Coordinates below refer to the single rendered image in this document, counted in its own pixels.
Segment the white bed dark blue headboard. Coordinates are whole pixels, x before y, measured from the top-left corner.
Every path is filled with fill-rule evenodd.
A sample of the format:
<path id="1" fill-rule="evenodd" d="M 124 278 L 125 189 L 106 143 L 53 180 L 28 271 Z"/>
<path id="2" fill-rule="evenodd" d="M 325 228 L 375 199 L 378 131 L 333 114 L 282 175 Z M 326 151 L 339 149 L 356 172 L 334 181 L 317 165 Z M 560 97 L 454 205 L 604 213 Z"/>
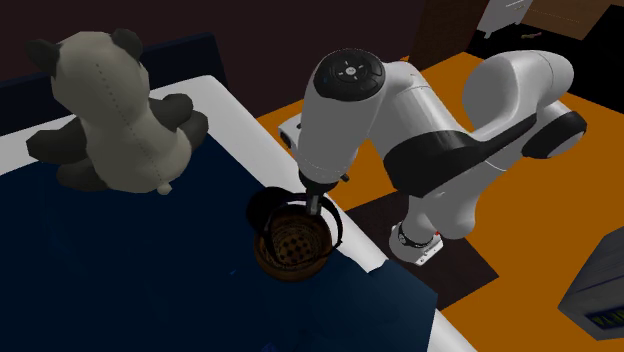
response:
<path id="1" fill-rule="evenodd" d="M 144 59 L 156 76 L 155 96 L 173 92 L 189 95 L 208 117 L 206 140 L 213 139 L 226 150 L 260 183 L 260 190 L 269 185 L 300 190 L 294 160 L 228 91 L 212 35 L 153 47 Z M 39 129 L 60 127 L 68 119 L 68 112 L 52 98 L 45 76 L 36 74 L 0 83 L 0 176 L 40 163 L 29 156 L 27 139 Z M 392 261 L 352 220 L 345 221 L 344 241 L 336 252 L 365 271 Z M 426 352 L 475 349 L 435 307 Z"/>

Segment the white cabinet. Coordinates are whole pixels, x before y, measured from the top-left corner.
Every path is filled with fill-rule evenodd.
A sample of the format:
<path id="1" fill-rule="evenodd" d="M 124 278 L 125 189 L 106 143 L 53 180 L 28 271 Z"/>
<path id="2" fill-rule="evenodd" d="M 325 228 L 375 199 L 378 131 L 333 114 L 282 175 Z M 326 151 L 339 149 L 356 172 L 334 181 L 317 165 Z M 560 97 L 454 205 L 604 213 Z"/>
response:
<path id="1" fill-rule="evenodd" d="M 510 24 L 519 24 L 533 0 L 490 0 L 477 29 L 488 39 L 491 34 Z"/>

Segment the brown wooden furniture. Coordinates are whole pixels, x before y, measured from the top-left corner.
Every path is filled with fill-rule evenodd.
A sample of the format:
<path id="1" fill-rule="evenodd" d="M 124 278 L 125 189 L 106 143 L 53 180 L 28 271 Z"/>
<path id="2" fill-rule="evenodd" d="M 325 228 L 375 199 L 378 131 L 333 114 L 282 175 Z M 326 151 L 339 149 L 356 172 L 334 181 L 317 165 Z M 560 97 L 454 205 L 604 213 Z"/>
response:
<path id="1" fill-rule="evenodd" d="M 613 0 L 533 0 L 522 24 L 583 40 Z"/>

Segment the dark blue blanket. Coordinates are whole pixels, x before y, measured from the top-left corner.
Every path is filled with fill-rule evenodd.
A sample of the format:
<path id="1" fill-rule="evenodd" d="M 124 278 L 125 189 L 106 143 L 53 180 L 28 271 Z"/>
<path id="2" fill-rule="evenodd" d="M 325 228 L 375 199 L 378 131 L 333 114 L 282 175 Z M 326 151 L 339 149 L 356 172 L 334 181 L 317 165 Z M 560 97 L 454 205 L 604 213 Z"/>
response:
<path id="1" fill-rule="evenodd" d="M 436 293 L 334 252 L 285 283 L 257 264 L 261 188 L 207 139 L 166 196 L 0 176 L 0 352 L 426 352 Z"/>

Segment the dark robot stand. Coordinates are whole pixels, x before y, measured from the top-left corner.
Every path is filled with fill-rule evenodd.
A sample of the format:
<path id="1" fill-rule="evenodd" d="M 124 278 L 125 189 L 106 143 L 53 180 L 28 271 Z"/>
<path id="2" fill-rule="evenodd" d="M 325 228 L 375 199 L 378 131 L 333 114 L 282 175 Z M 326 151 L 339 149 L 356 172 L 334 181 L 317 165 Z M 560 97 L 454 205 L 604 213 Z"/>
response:
<path id="1" fill-rule="evenodd" d="M 350 209 L 346 214 L 388 258 L 438 294 L 439 310 L 498 278 L 496 271 L 466 239 L 443 239 L 443 248 L 423 266 L 400 260 L 390 249 L 389 237 L 392 226 L 402 220 L 407 211 L 408 196 L 394 192 Z"/>

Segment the dark grey box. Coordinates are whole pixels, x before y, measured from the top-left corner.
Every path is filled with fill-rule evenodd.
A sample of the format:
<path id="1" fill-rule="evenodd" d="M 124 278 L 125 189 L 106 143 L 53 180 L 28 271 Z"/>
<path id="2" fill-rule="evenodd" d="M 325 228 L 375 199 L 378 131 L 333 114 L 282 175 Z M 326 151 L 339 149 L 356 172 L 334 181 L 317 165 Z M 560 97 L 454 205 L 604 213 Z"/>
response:
<path id="1" fill-rule="evenodd" d="M 558 309 L 597 341 L 624 338 L 624 226 L 598 243 Z"/>

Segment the black and white panda plush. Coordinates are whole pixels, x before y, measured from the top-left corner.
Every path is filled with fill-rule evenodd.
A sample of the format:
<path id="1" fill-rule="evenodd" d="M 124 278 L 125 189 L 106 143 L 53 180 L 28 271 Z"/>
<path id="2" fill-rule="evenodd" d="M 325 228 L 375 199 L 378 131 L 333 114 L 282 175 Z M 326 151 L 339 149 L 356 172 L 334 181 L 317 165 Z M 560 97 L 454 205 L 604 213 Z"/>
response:
<path id="1" fill-rule="evenodd" d="M 31 40 L 25 51 L 74 116 L 57 130 L 33 134 L 26 142 L 31 157 L 57 165 L 57 180 L 67 188 L 170 192 L 209 123 L 186 94 L 151 97 L 137 34 L 82 31 L 58 43 Z"/>

